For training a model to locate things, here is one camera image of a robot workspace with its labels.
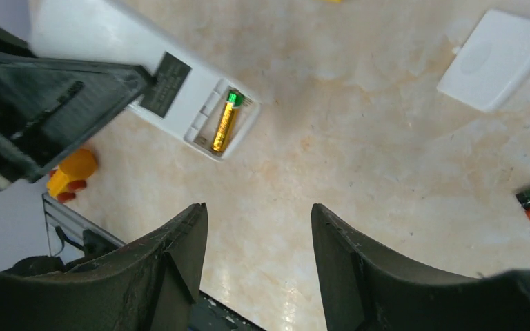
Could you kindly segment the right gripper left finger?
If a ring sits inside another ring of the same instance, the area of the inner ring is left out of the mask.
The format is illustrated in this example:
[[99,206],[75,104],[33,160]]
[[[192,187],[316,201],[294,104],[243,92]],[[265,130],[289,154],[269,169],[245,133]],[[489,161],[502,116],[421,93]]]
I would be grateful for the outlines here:
[[185,330],[199,296],[207,234],[207,207],[195,203],[67,272],[0,272],[0,330]]

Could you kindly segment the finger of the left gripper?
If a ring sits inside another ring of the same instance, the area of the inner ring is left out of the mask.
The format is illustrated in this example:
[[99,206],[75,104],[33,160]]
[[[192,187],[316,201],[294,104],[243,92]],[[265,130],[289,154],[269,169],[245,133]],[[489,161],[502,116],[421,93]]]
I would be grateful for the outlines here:
[[0,189],[45,176],[136,99],[126,65],[36,57],[0,28]]

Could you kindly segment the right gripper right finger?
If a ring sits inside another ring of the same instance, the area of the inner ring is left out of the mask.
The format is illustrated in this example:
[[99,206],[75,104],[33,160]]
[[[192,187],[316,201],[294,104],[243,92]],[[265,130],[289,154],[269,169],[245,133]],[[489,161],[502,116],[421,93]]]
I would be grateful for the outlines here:
[[329,330],[530,330],[530,270],[473,278],[404,256],[326,206],[311,210]]

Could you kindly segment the gold battery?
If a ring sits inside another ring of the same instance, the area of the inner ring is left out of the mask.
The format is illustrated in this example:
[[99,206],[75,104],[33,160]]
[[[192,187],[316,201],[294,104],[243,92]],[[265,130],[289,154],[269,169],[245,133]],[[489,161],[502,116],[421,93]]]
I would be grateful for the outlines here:
[[233,134],[236,117],[243,104],[243,101],[244,95],[241,94],[240,91],[228,91],[222,115],[219,120],[219,125],[212,142],[212,151],[216,153],[223,153],[227,148]]

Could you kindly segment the white remote control back up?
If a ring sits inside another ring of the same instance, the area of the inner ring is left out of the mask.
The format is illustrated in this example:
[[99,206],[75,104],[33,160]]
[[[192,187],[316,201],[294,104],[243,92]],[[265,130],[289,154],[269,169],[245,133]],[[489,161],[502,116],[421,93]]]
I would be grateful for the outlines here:
[[[41,1],[29,44],[40,57],[140,69],[146,82],[130,109],[215,161],[234,153],[261,111],[249,87],[123,1]],[[244,101],[227,148],[216,153],[211,146],[229,90],[240,91]]]

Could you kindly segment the white battery cover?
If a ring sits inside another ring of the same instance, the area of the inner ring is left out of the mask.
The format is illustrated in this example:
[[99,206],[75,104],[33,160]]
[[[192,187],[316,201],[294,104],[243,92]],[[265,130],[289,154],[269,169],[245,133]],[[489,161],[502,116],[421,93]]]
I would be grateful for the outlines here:
[[530,18],[488,10],[437,91],[481,112],[498,109],[530,74]]

